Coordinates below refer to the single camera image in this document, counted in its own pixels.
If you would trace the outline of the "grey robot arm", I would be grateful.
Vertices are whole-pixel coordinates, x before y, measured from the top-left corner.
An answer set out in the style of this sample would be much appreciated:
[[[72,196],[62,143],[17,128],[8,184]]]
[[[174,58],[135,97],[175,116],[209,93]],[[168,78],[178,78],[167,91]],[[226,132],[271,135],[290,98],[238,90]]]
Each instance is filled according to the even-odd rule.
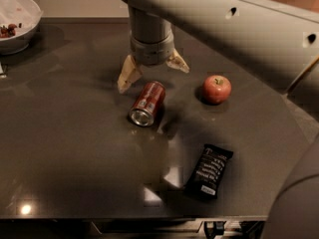
[[[216,50],[319,118],[318,16],[269,0],[122,0],[138,64],[173,53],[172,26]],[[318,239],[319,140],[288,175],[261,239]]]

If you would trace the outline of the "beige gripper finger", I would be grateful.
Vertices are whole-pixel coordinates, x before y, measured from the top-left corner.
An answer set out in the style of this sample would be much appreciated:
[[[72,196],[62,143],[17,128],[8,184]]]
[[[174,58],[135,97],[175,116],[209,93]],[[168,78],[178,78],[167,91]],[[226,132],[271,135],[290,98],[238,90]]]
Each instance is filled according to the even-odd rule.
[[[123,94],[133,83],[142,77],[141,66],[132,55],[127,55],[118,77],[118,91]]]
[[[165,62],[172,69],[182,71],[186,74],[190,71],[188,64],[177,50],[173,50]]]

